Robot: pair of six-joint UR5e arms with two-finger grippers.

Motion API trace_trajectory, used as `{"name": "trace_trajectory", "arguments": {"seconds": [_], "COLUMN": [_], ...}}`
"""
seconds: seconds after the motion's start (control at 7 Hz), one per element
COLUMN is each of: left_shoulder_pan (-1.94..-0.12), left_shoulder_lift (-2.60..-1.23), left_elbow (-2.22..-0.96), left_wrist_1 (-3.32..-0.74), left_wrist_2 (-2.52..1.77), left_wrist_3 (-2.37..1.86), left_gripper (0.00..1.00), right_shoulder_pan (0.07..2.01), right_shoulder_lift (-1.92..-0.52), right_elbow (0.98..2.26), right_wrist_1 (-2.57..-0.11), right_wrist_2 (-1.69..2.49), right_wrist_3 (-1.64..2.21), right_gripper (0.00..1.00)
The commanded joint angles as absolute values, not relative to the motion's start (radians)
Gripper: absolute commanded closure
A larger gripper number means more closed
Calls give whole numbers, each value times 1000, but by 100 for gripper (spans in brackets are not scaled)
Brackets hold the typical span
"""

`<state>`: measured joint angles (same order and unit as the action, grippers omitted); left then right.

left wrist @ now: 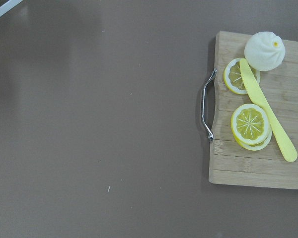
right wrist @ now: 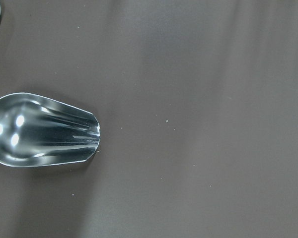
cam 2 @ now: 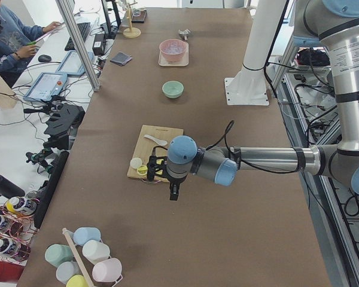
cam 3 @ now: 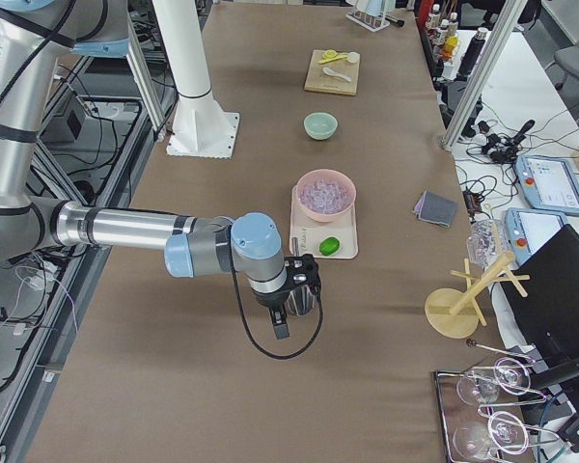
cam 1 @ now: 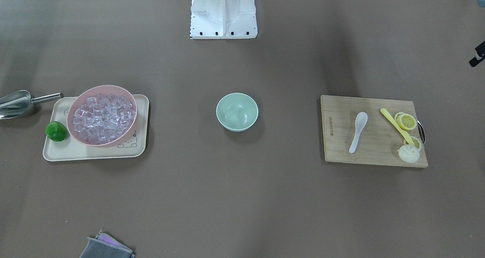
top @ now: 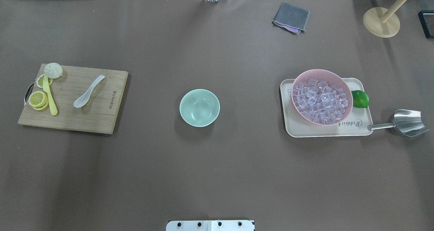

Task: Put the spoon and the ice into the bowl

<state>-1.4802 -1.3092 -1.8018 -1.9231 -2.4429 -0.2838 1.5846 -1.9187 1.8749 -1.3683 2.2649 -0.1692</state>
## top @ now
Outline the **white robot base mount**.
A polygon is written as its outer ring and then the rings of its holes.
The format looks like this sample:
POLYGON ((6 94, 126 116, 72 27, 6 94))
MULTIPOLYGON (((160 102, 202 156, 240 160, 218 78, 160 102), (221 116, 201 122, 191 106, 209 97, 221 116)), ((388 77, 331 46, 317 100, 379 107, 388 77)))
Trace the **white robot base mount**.
POLYGON ((254 231, 253 220, 173 220, 166 231, 254 231))

